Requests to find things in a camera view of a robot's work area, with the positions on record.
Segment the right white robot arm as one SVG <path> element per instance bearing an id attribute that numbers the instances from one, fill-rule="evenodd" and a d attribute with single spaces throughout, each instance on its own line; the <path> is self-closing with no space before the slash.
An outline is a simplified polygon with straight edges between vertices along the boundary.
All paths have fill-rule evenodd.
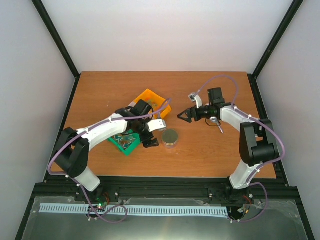
<path id="1" fill-rule="evenodd" d="M 191 93 L 188 97 L 195 106 L 177 117 L 188 123 L 209 120 L 218 127 L 224 122 L 239 132 L 240 162 L 220 192 L 226 201 L 234 203 L 247 193 L 246 189 L 260 169 L 280 156 L 277 140 L 269 119 L 253 118 L 226 102 L 220 87 L 208 89 L 207 93 L 209 103 L 206 105 L 198 93 Z"/>

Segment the metal scoop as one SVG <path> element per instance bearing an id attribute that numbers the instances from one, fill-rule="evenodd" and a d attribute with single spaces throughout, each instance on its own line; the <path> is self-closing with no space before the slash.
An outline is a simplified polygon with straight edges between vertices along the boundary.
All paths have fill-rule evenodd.
<path id="1" fill-rule="evenodd" d="M 218 129 L 220 130 L 220 132 L 222 134 L 224 133 L 224 131 L 223 131 L 222 127 L 221 127 L 221 123 L 220 123 L 220 121 L 219 121 L 219 119 L 217 117 L 211 117 L 209 119 L 209 122 L 211 123 L 211 125 L 213 127 L 218 127 Z"/>

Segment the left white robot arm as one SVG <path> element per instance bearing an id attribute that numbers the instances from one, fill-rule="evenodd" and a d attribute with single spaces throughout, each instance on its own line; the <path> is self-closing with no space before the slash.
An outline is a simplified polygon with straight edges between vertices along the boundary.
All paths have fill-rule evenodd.
<path id="1" fill-rule="evenodd" d="M 88 167 L 90 151 L 109 138 L 130 130 L 139 135 L 144 148 L 157 147 L 159 142 L 153 131 L 165 129 L 166 123 L 161 118 L 153 118 L 152 109 L 147 102 L 139 100 L 91 126 L 77 130 L 65 128 L 55 145 L 52 161 L 62 169 L 61 175 L 84 187 L 92 201 L 101 200 L 104 188 Z"/>

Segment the green candy bin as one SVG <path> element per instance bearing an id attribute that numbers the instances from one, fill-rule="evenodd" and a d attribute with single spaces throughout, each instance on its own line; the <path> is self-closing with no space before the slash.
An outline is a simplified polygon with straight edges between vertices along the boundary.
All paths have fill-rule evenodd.
<path id="1" fill-rule="evenodd" d="M 132 131 L 116 134 L 108 141 L 114 144 L 125 156 L 129 156 L 141 143 L 140 136 Z"/>

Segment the orange candy bin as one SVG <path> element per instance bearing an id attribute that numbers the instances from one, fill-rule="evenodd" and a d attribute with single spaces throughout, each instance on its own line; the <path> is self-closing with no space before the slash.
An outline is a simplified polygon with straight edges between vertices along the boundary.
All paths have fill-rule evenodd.
<path id="1" fill-rule="evenodd" d="M 162 104 L 165 102 L 165 99 L 150 89 L 146 89 L 143 91 L 137 98 L 135 98 L 131 103 L 130 106 L 134 107 L 139 100 L 144 100 L 148 103 L 154 111 L 159 110 L 162 107 Z M 170 112 L 172 108 L 168 103 L 166 108 L 164 108 L 160 113 L 155 114 L 153 117 L 155 119 L 164 119 Z"/>

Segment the white jar lid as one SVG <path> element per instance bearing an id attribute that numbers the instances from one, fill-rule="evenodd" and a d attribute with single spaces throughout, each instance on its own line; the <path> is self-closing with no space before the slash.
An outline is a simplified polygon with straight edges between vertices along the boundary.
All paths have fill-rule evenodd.
<path id="1" fill-rule="evenodd" d="M 179 140 L 179 134 L 176 130 L 169 128 L 163 131 L 161 134 L 161 140 L 165 141 L 176 141 Z"/>

